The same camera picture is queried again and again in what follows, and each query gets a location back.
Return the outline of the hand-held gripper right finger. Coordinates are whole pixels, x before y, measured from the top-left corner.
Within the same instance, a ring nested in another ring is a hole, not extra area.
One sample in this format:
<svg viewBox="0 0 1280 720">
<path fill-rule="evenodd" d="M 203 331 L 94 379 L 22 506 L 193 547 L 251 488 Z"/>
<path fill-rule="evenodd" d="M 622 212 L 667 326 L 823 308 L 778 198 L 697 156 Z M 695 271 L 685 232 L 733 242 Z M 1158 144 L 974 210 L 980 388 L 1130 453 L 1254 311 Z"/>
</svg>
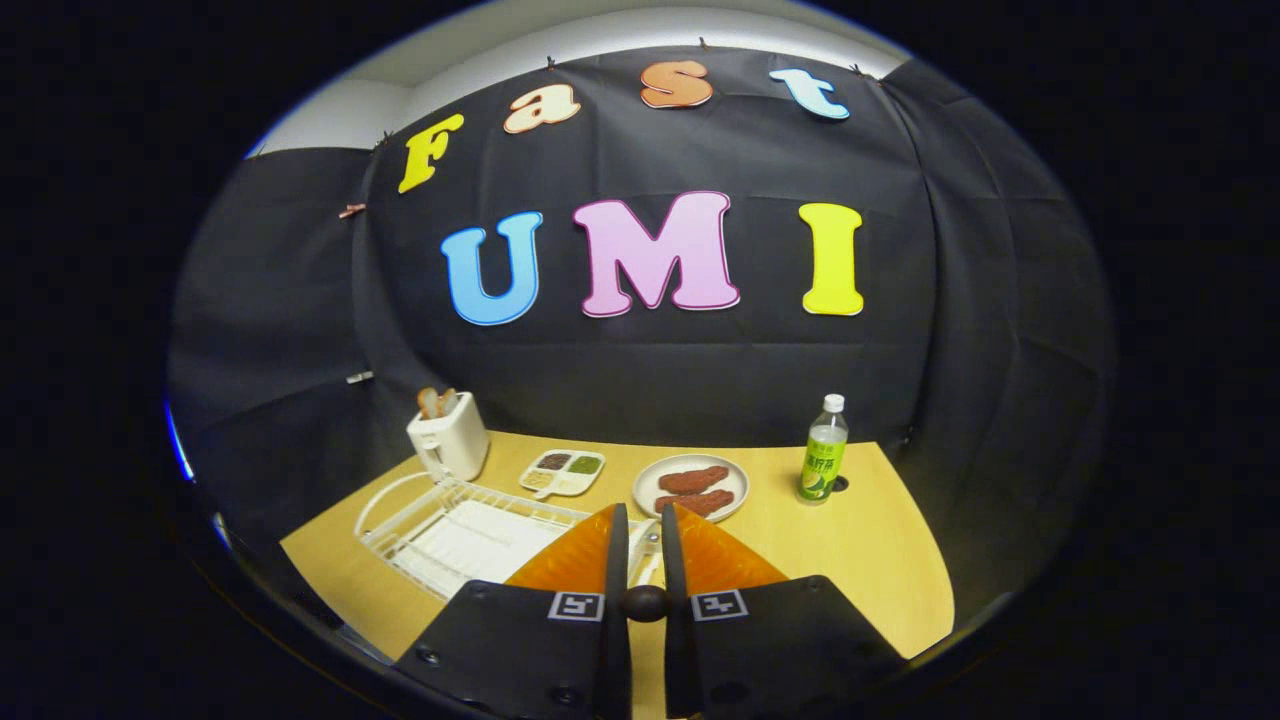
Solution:
<svg viewBox="0 0 1280 720">
<path fill-rule="evenodd" d="M 788 579 L 678 505 L 660 524 L 669 717 L 841 719 L 905 670 L 829 578 Z"/>
</svg>

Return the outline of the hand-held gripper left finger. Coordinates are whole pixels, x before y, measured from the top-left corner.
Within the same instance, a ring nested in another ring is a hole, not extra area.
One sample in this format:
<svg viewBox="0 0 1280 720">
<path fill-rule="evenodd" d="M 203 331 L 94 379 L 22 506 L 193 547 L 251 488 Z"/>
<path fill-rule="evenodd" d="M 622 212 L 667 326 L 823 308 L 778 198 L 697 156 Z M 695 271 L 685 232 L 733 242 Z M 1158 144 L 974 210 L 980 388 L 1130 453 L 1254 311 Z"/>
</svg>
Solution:
<svg viewBox="0 0 1280 720">
<path fill-rule="evenodd" d="M 396 661 L 460 719 L 628 719 L 627 512 L 575 525 L 506 583 L 471 580 Z"/>
</svg>

